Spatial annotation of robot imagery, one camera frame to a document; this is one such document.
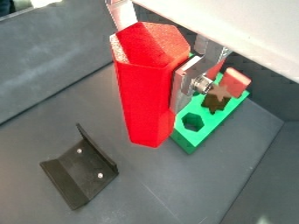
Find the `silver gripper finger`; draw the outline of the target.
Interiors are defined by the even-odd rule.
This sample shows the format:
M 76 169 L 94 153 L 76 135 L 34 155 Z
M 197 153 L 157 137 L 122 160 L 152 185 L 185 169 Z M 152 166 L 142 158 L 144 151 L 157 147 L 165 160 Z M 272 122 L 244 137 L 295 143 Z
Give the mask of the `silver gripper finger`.
M 130 0 L 105 0 L 105 4 L 118 31 L 137 22 L 136 11 Z

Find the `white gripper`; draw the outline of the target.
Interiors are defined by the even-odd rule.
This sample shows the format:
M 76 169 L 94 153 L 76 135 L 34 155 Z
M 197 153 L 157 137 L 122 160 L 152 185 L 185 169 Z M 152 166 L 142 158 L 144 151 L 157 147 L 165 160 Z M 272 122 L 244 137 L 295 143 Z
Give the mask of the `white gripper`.
M 199 33 L 195 54 L 172 73 L 174 114 L 195 92 L 205 95 L 211 90 L 208 72 L 231 50 L 299 83 L 299 0 L 132 1 Z

